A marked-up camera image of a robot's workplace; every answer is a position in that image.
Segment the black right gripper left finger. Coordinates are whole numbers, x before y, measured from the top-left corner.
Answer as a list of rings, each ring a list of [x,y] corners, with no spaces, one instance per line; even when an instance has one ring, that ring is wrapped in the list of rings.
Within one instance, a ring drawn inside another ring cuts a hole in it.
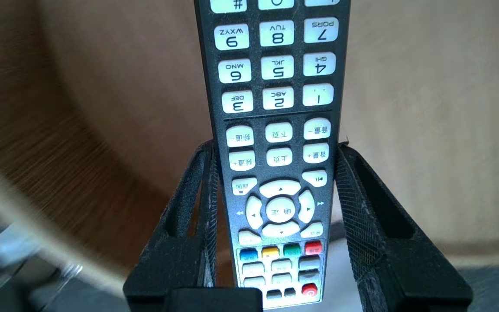
[[[209,140],[195,150],[123,283],[129,306],[162,306],[176,288],[215,286],[218,182],[214,141]]]

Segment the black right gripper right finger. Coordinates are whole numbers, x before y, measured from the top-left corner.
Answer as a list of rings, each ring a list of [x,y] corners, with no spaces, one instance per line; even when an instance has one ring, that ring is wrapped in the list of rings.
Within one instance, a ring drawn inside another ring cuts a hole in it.
[[[466,312],[473,289],[369,163],[338,144],[335,184],[365,312]]]

